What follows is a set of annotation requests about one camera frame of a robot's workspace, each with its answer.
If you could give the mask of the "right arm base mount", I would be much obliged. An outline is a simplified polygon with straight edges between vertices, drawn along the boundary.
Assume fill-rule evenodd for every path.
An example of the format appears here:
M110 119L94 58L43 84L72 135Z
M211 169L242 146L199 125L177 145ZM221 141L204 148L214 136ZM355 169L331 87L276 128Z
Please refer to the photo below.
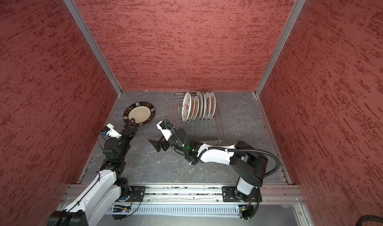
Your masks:
M259 188L252 189L249 195L245 195L237 190L235 186L223 186L221 188L222 198L224 202L243 202L243 203L257 203L262 202L262 196Z

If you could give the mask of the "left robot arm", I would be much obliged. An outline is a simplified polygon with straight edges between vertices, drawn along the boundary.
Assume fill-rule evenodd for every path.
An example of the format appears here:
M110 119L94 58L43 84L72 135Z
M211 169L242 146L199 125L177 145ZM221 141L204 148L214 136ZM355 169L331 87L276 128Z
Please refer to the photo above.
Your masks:
M51 214L46 223L48 226L95 226L115 201L133 200L128 180L121 174L137 127L132 118L120 133L112 124L101 130L101 135L108 139L102 147L105 159L97 176L65 209Z

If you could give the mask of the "plain grey white plate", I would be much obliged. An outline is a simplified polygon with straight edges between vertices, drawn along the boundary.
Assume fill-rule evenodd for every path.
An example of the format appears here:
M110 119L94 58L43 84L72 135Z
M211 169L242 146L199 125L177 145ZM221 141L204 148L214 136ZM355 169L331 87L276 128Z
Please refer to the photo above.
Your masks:
M198 107L198 114L197 114L197 120L203 119L204 114L204 93L202 91L197 92L197 97L199 99L199 107Z

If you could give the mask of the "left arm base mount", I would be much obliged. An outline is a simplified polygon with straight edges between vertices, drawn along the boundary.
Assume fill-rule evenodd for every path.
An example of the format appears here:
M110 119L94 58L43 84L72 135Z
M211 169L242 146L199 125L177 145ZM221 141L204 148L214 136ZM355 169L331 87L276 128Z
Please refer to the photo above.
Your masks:
M144 198L145 186L127 186L122 188L119 202L142 202Z

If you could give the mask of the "dark striped rim plate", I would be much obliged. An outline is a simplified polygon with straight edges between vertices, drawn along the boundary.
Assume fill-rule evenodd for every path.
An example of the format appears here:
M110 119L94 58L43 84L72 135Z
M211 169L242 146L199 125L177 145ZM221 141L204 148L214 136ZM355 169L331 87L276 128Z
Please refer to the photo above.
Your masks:
M155 107L149 102L136 102L130 105L123 114L123 120L135 118L137 126L148 124L155 116Z

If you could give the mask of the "white watermelon pattern plate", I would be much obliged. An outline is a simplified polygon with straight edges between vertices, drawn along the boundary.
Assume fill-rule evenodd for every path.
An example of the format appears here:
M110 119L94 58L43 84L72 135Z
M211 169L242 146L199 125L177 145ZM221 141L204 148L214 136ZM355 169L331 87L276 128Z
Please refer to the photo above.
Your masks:
M191 94L187 92L184 96L182 105L182 121L186 122L191 112Z

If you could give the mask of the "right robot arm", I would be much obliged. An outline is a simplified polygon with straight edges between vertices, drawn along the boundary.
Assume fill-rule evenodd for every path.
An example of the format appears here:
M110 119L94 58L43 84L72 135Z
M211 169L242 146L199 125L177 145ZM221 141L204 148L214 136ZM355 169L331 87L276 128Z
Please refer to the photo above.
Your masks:
M157 128L162 137L157 141L148 140L157 152L173 148L179 151L190 165L217 163L231 166L239 175L236 190L245 196L250 195L253 188L263 186L267 176L268 157L272 157L269 152L254 149L244 141L238 141L231 146L212 146L197 142L183 129L176 130L168 120L159 122Z

